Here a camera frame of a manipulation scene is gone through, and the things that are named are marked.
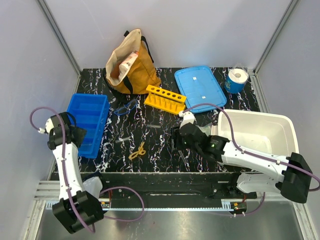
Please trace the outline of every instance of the blue glasses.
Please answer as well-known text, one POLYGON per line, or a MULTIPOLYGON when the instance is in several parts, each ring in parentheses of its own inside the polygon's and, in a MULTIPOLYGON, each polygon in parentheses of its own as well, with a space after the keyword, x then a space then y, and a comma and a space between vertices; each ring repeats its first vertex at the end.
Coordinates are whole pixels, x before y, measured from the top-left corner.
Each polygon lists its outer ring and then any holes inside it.
POLYGON ((130 113, 138 105, 137 99, 132 99, 126 105, 119 107, 114 111, 115 115, 121 116, 130 113))

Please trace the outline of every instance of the table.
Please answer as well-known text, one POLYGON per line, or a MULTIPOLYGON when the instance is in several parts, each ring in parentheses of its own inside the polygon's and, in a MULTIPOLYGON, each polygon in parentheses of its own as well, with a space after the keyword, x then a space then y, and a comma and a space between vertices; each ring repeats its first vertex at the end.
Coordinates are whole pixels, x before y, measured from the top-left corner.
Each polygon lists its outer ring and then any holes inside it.
MULTIPOLYGON (((161 79, 161 87, 172 92, 179 93, 174 74, 181 68, 157 68, 156 73, 161 79)), ((245 85, 244 91, 238 94, 230 94, 224 89, 224 82, 229 68, 211 68, 215 78, 220 84, 227 103, 225 109, 237 109, 259 112, 258 102, 250 81, 245 85)), ((117 116, 113 111, 123 104, 118 101, 102 76, 102 68, 84 69, 77 93, 104 94, 110 102, 108 119, 105 124, 100 149, 96 159, 79 157, 81 172, 240 172, 244 168, 224 166, 217 162, 207 162, 196 152, 186 149, 183 151, 188 164, 184 164, 177 152, 172 152, 168 139, 172 127, 179 126, 182 119, 178 115, 171 114, 144 105, 147 95, 137 95, 138 105, 136 109, 127 115, 117 116), (119 138, 129 140, 115 143, 119 138), (138 150, 141 142, 145 142, 146 154, 134 160, 129 160, 129 155, 138 150)), ((208 123, 214 125, 218 122, 218 111, 208 111, 195 115, 196 123, 205 126, 208 123)))

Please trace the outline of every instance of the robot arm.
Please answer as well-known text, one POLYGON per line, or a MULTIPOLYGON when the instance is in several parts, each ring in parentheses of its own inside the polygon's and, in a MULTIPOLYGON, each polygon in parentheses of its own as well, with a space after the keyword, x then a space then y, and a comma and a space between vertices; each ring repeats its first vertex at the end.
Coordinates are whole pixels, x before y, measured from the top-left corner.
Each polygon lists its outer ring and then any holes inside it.
POLYGON ((274 159, 276 162, 239 151, 232 141, 218 135, 206 135, 194 125, 195 117, 191 112, 184 113, 180 127, 173 130, 172 145, 176 149, 196 150, 207 161, 249 168, 258 172, 241 173, 236 188, 243 193, 269 192, 279 193, 285 198, 297 202, 307 201, 311 177, 280 162, 290 163, 310 173, 311 170, 302 155, 292 153, 288 156, 276 156, 246 147, 242 149, 259 156, 274 159))
POLYGON ((84 227, 71 207, 67 189, 70 189, 72 200, 76 204, 76 209, 83 221, 87 225, 92 225, 104 218, 105 212, 99 202, 99 194, 103 188, 103 183, 101 176, 98 174, 82 182, 78 165, 78 148, 84 140, 86 130, 76 126, 76 120, 71 114, 63 112, 59 115, 63 120, 65 129, 65 159, 62 157, 62 127, 56 115, 48 119, 44 131, 49 134, 47 145, 52 150, 57 162, 60 182, 60 200, 59 203, 52 206, 52 211, 68 232, 73 234, 84 227), (68 115, 73 119, 74 125, 72 125, 68 115), (66 186, 63 172, 66 173, 69 187, 66 186))

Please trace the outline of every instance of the white plastic bin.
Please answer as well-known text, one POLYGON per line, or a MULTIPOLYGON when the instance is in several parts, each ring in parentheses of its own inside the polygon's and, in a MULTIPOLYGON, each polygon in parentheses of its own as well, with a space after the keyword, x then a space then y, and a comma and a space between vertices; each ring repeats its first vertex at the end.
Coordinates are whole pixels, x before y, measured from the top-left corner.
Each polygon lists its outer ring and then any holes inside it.
MULTIPOLYGON (((253 111, 225 111, 230 116, 238 145, 274 155, 299 153, 295 128, 288 117, 253 111)), ((231 140, 229 122, 222 112, 219 113, 217 134, 231 140)))

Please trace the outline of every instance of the yellow rack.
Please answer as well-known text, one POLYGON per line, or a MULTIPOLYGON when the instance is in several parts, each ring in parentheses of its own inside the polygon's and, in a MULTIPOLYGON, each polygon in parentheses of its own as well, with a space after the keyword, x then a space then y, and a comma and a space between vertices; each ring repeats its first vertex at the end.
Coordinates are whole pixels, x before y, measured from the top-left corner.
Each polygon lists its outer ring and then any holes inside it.
POLYGON ((146 90, 149 92, 148 97, 144 101, 146 105, 172 114, 178 114, 186 108, 186 96, 152 85, 148 85, 146 90))

